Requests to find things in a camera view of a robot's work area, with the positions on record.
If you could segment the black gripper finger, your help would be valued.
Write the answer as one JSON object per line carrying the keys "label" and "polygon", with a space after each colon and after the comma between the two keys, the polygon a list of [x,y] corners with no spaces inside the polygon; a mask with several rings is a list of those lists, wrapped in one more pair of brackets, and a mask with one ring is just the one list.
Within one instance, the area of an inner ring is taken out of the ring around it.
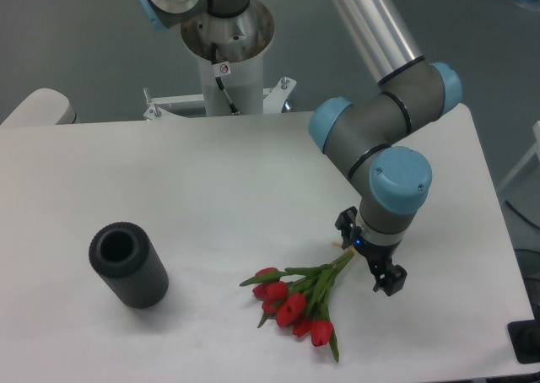
{"label": "black gripper finger", "polygon": [[361,245],[362,228],[356,224],[358,209],[355,206],[345,209],[338,216],[335,228],[342,237],[342,248],[359,247]]}
{"label": "black gripper finger", "polygon": [[386,295],[394,295],[399,292],[407,278],[407,271],[400,265],[394,265],[391,261],[373,262],[371,271],[375,277],[373,291],[382,291]]}

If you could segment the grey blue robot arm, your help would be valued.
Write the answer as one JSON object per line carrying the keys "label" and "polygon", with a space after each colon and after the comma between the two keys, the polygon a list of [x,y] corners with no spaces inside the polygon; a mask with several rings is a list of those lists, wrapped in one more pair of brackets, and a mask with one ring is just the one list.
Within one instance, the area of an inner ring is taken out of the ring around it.
{"label": "grey blue robot arm", "polygon": [[[273,17],[257,0],[138,0],[157,30],[174,26],[198,60],[208,116],[259,115],[270,110],[262,55]],[[360,195],[339,214],[343,246],[368,262],[375,290],[393,295],[406,271],[392,256],[424,204],[432,169],[401,141],[462,99],[462,84],[444,63],[428,63],[392,0],[332,0],[380,92],[356,106],[343,97],[322,103],[308,126],[317,147]]]}

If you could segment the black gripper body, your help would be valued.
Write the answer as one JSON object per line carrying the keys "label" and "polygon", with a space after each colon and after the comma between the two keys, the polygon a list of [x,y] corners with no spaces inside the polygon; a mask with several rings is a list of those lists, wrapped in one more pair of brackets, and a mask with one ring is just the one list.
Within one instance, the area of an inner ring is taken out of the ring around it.
{"label": "black gripper body", "polygon": [[367,232],[360,227],[352,231],[353,248],[363,256],[372,273],[385,273],[393,266],[392,256],[399,243],[376,244],[368,239]]}

